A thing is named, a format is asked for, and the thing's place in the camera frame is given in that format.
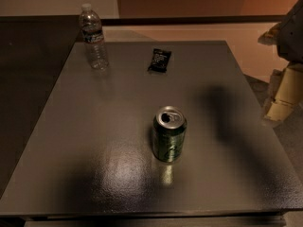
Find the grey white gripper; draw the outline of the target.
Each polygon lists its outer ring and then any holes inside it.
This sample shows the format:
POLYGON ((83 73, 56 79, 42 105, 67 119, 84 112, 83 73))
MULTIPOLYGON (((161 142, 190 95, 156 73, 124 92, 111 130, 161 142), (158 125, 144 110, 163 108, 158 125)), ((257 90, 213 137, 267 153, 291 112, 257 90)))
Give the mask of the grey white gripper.
POLYGON ((274 70, 263 104, 266 122, 283 122, 303 100, 303 0, 298 0, 280 23, 258 38, 259 44, 276 45, 277 54, 290 62, 282 71, 274 70))

